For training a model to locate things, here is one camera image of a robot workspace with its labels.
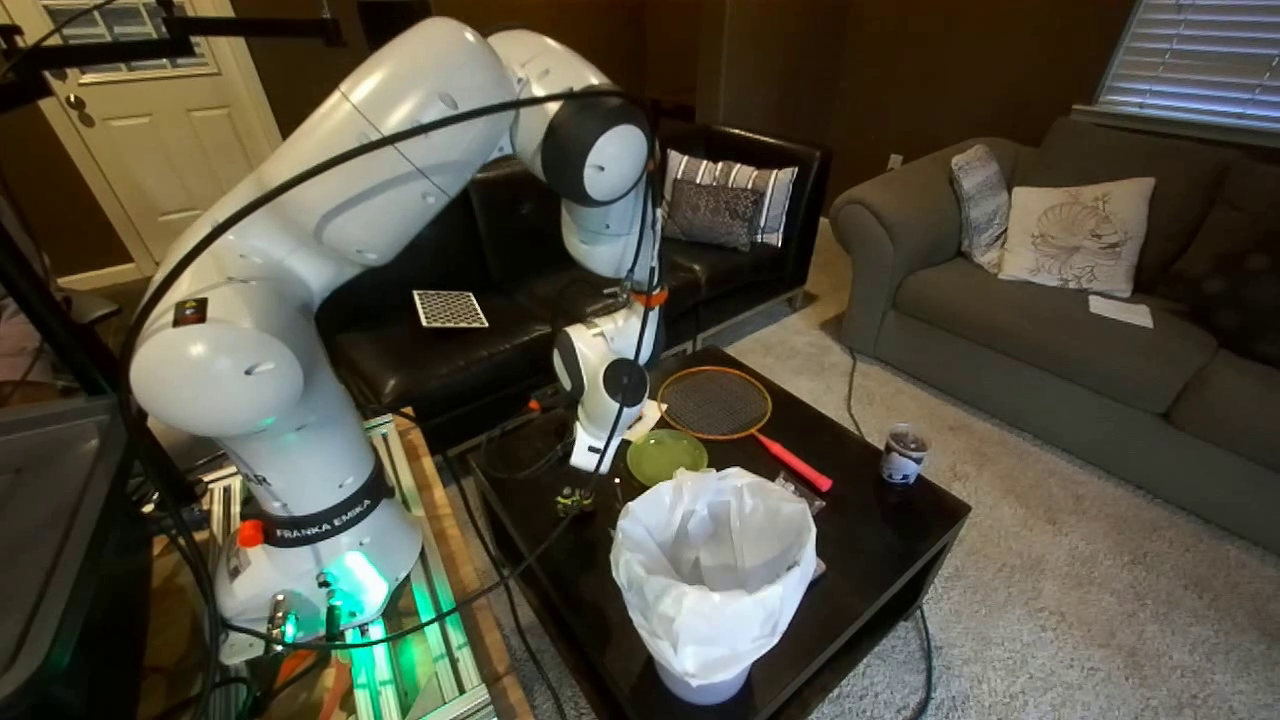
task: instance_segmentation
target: red handle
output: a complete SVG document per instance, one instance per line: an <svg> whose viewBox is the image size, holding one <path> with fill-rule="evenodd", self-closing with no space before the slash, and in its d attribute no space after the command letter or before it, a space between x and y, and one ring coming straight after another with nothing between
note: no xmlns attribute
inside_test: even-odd
<svg viewBox="0 0 1280 720"><path fill-rule="evenodd" d="M811 483L814 493L829 493L833 489L833 477L811 468L806 460L798 460L788 443L762 435L762 430L750 430L770 460L778 460L788 472L797 472L805 483Z"/></svg>

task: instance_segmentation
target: black table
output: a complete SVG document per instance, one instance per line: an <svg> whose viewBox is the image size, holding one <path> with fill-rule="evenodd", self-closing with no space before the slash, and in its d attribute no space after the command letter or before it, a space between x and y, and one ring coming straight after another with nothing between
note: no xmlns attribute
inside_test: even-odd
<svg viewBox="0 0 1280 720"><path fill-rule="evenodd" d="M706 346L668 358L668 367L656 371L656 385L688 363L742 367L738 358ZM544 415L517 422L493 435L486 449L470 449L465 455L480 479L486 518L507 559L520 564L534 550L523 572L534 617L559 644L599 717L811 712L852 670L852 664L883 640L883 632L910 617L967 514L962 501L927 479L909 493L878 483L878 453L867 441L833 422L791 392L766 379L762 388L770 392L770 420L762 430L791 443L835 479L814 510L825 574L811 578L784 640L750 664L747 689L716 709L690 709L658 683L656 664L612 582L612 518L617 506L640 493L622 468L622 449L617 453L612 477L588 479L564 468L559 441L569 420ZM778 477L750 441L706 443L706 455L710 468L738 463L754 477ZM597 506L577 514L547 546L539 546L559 526L553 494L564 483L593 489Z"/></svg>

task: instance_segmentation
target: white door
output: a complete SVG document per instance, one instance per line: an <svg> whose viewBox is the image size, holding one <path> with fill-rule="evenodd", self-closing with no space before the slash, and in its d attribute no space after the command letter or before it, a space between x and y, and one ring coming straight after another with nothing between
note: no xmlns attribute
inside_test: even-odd
<svg viewBox="0 0 1280 720"><path fill-rule="evenodd" d="M3 0L29 39L50 44L154 39L165 16L148 0ZM193 16L233 16L227 0L177 0ZM194 56L48 72L40 99L78 175L102 204L134 270L274 144L269 94L242 39L194 39Z"/></svg>

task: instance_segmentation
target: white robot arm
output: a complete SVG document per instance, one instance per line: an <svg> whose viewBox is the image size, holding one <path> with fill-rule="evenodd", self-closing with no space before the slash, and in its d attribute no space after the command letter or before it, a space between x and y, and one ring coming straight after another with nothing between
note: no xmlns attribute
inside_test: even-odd
<svg viewBox="0 0 1280 720"><path fill-rule="evenodd" d="M316 636L329 613L365 622L416 564L416 523L388 501L312 313L359 266L388 263L486 160L517 155L564 195L559 233L583 266L650 287L650 135L618 94L544 99L588 88L608 80L547 34L484 39L456 21L420 21L177 239L154 270L171 284L151 284L142 298L151 313L140 314L129 379L154 422L210 435L269 510L269 540L242 564L216 566L233 622L262 632L280 605L292 640ZM439 128L334 163L199 246L224 215L299 167L420 124ZM622 333L646 358L656 319L636 303L554 351L554 367L579 363L593 406L579 435L597 449L608 405L593 388L599 329ZM224 644L224 659L256 651L258 640Z"/></svg>

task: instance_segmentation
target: white trash bin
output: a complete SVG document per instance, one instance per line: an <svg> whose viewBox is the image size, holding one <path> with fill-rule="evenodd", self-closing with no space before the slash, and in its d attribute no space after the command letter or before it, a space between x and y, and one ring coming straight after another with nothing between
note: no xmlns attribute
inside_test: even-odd
<svg viewBox="0 0 1280 720"><path fill-rule="evenodd" d="M668 691L723 704L791 622L814 523L742 468L675 472L618 510L608 564Z"/></svg>

